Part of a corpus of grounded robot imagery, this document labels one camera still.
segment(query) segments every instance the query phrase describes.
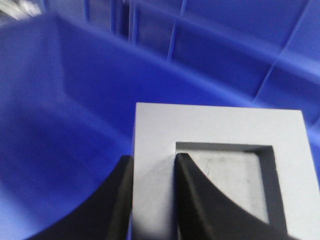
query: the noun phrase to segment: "blue storage bin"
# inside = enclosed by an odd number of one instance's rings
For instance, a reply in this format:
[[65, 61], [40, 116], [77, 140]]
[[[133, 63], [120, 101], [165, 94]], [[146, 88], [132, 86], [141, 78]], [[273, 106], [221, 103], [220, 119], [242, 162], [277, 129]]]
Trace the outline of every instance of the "blue storage bin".
[[63, 17], [0, 26], [4, 239], [69, 213], [132, 153], [136, 102], [301, 109], [320, 177], [319, 1], [131, 1], [131, 44], [111, 34], [126, 35], [121, 1], [44, 3]]
[[136, 102], [251, 106], [79, 21], [0, 29], [0, 232], [22, 239], [80, 204], [132, 153]]

